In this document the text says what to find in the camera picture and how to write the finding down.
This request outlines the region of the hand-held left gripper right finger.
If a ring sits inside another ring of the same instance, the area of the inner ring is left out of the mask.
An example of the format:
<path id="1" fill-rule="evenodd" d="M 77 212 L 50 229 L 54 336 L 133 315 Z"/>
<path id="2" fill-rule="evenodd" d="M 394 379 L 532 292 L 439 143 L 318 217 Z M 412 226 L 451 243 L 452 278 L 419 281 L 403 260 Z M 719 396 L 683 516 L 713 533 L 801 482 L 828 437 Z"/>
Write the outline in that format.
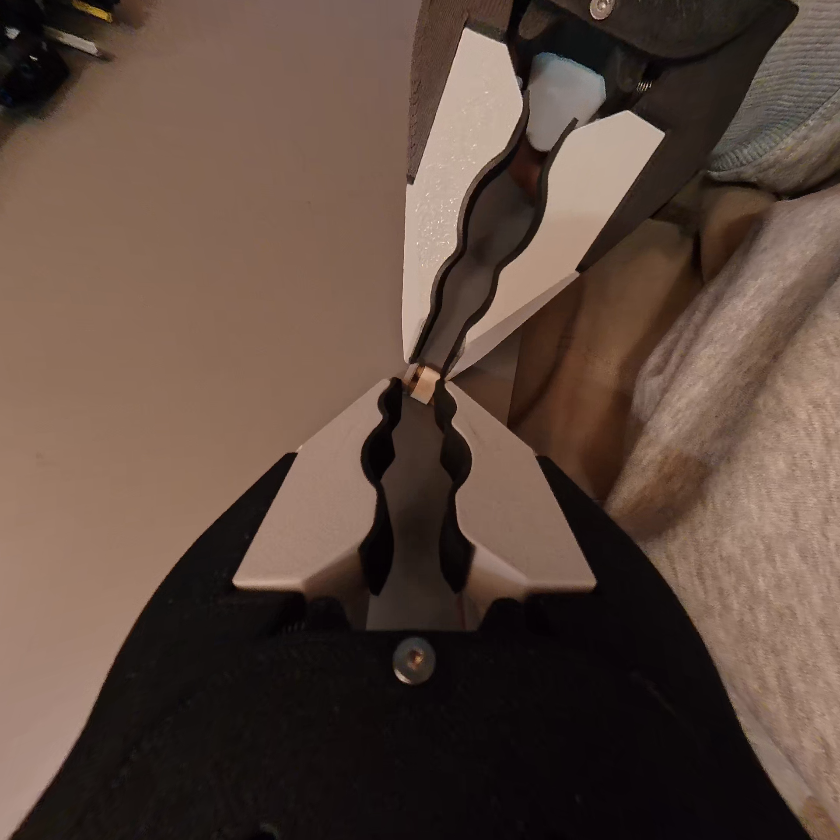
<path id="1" fill-rule="evenodd" d="M 481 621 L 499 600 L 594 590 L 595 575 L 532 449 L 449 381 L 434 392 L 450 478 L 440 568 Z"/>

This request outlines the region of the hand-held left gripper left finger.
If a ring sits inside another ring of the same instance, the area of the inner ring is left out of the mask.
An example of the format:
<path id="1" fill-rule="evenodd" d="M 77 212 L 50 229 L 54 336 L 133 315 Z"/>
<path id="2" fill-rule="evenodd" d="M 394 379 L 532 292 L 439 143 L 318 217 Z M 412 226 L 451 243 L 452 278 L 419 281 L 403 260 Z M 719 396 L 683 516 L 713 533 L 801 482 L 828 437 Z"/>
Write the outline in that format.
<path id="1" fill-rule="evenodd" d="M 380 381 L 299 447 L 234 575 L 237 589 L 329 597 L 353 629 L 366 628 L 393 562 L 382 478 L 402 406 L 402 381 Z"/>

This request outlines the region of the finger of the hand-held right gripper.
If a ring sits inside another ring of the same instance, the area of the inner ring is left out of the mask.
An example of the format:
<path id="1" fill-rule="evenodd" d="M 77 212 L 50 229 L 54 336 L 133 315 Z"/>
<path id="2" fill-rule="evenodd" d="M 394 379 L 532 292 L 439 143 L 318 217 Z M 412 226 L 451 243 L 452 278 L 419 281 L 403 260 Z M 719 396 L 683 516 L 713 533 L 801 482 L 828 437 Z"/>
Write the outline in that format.
<path id="1" fill-rule="evenodd" d="M 602 75 L 548 52 L 531 64 L 524 139 L 547 153 L 530 205 L 508 172 L 482 193 L 452 278 L 468 297 L 445 340 L 448 379 L 494 350 L 581 273 L 579 264 L 664 132 L 624 110 L 597 119 Z"/>
<path id="2" fill-rule="evenodd" d="M 408 364 L 453 364 L 490 292 L 489 237 L 509 163 L 529 115 L 508 48 L 464 29 L 414 181 L 406 188 L 402 338 Z"/>

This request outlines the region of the small white lego piece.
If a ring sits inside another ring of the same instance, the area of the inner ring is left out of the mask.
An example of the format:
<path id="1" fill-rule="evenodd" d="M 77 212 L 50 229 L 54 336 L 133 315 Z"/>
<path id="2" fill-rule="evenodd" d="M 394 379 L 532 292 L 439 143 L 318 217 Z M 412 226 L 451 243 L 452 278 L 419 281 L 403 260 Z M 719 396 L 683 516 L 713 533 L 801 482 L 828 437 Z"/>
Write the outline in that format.
<path id="1" fill-rule="evenodd" d="M 415 401 L 428 405 L 434 399 L 440 371 L 432 365 L 410 364 L 402 378 L 406 394 Z"/>

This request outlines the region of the person's beige pants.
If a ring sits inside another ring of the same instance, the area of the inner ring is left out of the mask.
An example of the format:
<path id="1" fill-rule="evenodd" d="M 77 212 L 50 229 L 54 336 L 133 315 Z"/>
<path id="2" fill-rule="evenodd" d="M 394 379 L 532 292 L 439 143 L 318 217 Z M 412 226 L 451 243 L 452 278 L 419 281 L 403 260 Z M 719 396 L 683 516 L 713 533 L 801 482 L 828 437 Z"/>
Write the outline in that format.
<path id="1" fill-rule="evenodd" d="M 523 328 L 511 430 L 556 461 L 622 450 L 645 361 L 778 200 L 701 184 L 573 280 Z"/>

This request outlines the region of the person's grey sweatshirt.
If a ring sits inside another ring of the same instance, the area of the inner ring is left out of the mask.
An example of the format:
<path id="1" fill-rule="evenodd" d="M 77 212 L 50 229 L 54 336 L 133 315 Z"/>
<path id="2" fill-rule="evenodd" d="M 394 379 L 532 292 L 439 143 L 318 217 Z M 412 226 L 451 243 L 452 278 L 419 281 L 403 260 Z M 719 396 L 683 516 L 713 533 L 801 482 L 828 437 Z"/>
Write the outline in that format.
<path id="1" fill-rule="evenodd" d="M 640 371 L 606 503 L 820 838 L 838 838 L 838 229 L 838 185 L 761 213 Z"/>

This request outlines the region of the person's right forearm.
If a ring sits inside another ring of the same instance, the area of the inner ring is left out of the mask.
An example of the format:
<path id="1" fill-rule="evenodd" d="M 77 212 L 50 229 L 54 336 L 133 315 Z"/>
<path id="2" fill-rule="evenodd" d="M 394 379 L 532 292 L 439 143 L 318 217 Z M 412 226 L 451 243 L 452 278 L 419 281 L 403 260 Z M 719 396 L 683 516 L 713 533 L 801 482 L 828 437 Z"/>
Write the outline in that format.
<path id="1" fill-rule="evenodd" d="M 839 2 L 797 5 L 711 154 L 716 182 L 790 196 L 838 174 Z"/>

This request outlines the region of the dark clutter pile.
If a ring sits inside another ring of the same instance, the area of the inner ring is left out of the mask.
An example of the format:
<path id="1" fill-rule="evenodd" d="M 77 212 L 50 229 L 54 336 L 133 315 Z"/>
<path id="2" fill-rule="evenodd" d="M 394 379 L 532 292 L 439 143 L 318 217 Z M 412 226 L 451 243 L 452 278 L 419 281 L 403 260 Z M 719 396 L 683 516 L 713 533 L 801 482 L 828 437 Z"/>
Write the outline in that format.
<path id="1" fill-rule="evenodd" d="M 70 79 L 66 53 L 89 60 L 109 59 L 89 35 L 65 27 L 72 14 L 95 24 L 114 22 L 120 1 L 2 1 L 2 114 L 36 112 Z"/>

